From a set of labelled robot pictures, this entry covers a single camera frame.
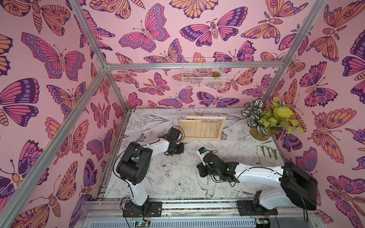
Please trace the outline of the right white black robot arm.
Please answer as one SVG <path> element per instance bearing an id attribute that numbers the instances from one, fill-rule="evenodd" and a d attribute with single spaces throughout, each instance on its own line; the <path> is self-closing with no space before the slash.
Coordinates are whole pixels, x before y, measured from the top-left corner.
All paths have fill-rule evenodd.
<path id="1" fill-rule="evenodd" d="M 283 166 L 262 167 L 238 162 L 224 162 L 204 147 L 197 151 L 201 163 L 197 165 L 201 177 L 210 176 L 217 182 L 251 182 L 272 186 L 270 191 L 257 191 L 254 204 L 266 210 L 297 206 L 306 211 L 317 209 L 317 180 L 291 162 Z"/>

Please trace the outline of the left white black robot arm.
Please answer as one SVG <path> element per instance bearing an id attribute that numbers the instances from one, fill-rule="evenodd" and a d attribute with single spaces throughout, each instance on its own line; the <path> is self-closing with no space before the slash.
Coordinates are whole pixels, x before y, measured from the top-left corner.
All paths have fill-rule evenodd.
<path id="1" fill-rule="evenodd" d="M 128 184 L 134 205 L 142 207 L 149 199 L 143 180 L 149 172 L 152 158 L 159 154 L 170 156 L 183 152 L 184 143 L 168 137 L 146 145 L 131 142 L 127 146 L 116 166 L 116 172 L 117 176 Z"/>

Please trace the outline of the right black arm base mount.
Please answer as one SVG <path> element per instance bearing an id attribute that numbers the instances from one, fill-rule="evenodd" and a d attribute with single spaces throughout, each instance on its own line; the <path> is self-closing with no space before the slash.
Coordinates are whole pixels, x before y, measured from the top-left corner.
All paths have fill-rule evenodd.
<path id="1" fill-rule="evenodd" d="M 278 215 L 277 209 L 268 210 L 260 205 L 259 197 L 262 191 L 257 191 L 253 200 L 239 200 L 236 203 L 240 216 L 270 216 Z"/>

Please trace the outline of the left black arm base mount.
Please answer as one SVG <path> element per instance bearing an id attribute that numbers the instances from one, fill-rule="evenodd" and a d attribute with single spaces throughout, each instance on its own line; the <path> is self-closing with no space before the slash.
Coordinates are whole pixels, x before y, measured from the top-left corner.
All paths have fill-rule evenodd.
<path id="1" fill-rule="evenodd" d="M 161 217 L 162 202 L 161 201 L 147 201 L 138 206 L 132 201 L 128 201 L 123 208 L 123 217 L 137 218 L 137 217 Z"/>

